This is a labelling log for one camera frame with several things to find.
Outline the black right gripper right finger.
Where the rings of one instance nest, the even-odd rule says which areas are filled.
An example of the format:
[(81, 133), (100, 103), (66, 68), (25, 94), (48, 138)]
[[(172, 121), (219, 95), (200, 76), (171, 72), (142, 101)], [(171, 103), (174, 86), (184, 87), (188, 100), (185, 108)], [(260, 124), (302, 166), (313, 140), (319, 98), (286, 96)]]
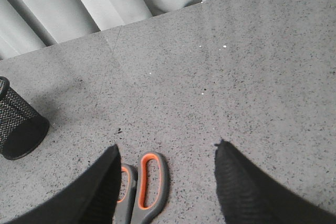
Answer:
[(216, 193), (226, 223), (335, 223), (335, 215), (279, 184), (232, 143), (216, 146)]

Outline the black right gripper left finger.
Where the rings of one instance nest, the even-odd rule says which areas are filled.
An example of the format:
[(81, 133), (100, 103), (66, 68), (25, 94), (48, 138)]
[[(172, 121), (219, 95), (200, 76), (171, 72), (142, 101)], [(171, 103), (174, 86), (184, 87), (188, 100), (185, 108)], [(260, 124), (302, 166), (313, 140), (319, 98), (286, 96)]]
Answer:
[(115, 144), (53, 198), (8, 223), (112, 223), (120, 186), (121, 157)]

